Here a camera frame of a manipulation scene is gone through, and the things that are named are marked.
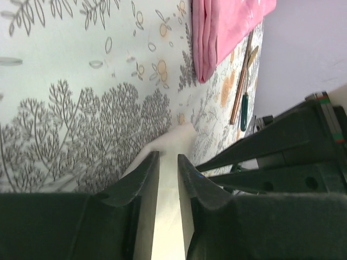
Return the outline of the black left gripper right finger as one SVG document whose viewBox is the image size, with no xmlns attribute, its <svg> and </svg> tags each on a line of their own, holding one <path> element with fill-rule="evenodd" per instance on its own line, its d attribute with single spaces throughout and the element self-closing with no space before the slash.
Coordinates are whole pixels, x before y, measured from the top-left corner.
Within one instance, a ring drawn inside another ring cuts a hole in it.
<svg viewBox="0 0 347 260">
<path fill-rule="evenodd" d="M 233 196 L 177 158 L 187 259 L 346 259 L 346 196 Z"/>
</svg>

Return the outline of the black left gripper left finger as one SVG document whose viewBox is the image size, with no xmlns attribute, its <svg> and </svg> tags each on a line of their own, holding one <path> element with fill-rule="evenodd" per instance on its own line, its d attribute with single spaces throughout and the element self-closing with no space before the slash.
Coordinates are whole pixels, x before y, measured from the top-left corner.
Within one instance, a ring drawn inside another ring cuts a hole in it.
<svg viewBox="0 0 347 260">
<path fill-rule="evenodd" d="M 150 259 L 159 153 L 97 193 L 1 194 L 1 259 Z"/>
</svg>

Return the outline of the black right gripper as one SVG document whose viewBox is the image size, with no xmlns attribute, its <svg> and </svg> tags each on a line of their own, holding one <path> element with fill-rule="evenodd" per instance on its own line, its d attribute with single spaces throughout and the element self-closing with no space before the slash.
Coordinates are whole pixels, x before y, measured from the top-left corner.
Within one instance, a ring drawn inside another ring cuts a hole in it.
<svg viewBox="0 0 347 260">
<path fill-rule="evenodd" d="M 198 165 L 201 172 L 266 158 L 264 167 L 211 177 L 214 183 L 248 193 L 346 194 L 346 114 L 327 92 L 313 93 L 306 101 L 274 117 L 263 129 L 242 138 Z"/>
</svg>

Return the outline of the white cloth napkin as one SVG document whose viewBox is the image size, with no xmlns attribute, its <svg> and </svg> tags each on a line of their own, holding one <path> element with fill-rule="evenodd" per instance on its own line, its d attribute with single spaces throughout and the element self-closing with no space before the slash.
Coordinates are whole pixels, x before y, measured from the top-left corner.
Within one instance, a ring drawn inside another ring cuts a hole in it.
<svg viewBox="0 0 347 260">
<path fill-rule="evenodd" d="M 177 156 L 190 156 L 196 138 L 192 123 L 176 126 L 144 146 L 125 171 L 126 176 L 150 152 L 159 152 L 159 172 L 142 203 L 134 259 L 185 259 Z"/>
</svg>

